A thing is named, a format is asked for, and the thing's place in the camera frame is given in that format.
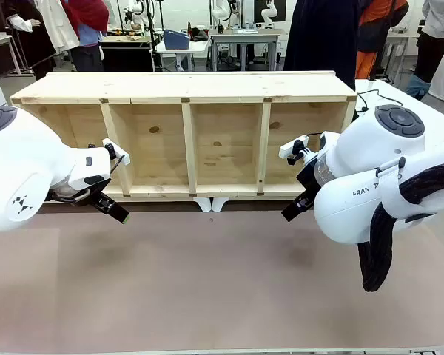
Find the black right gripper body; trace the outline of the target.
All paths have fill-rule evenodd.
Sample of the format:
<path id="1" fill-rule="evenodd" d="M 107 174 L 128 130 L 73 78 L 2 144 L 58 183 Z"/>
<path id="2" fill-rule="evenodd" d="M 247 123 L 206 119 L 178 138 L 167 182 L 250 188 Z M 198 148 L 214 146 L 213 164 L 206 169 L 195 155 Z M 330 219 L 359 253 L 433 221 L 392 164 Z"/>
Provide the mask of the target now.
<path id="1" fill-rule="evenodd" d="M 321 186 L 316 180 L 316 162 L 307 163 L 297 175 L 297 180 L 304 187 L 305 191 L 296 199 L 298 208 L 311 208 L 314 205 L 315 197 Z"/>

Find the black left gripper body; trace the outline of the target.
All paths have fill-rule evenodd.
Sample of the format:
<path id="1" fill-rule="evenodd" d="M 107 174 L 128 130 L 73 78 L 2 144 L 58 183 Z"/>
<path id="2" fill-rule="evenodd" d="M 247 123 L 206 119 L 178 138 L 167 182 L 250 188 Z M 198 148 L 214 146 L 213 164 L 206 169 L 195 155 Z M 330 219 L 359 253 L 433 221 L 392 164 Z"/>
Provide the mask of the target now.
<path id="1" fill-rule="evenodd" d="M 93 203 L 100 203 L 100 194 L 103 193 L 103 190 L 110 184 L 110 182 L 111 178 L 103 180 L 77 192 L 73 196 L 61 196 L 58 195 L 57 191 L 50 190 L 45 201 L 68 203 L 73 206 L 92 206 Z"/>

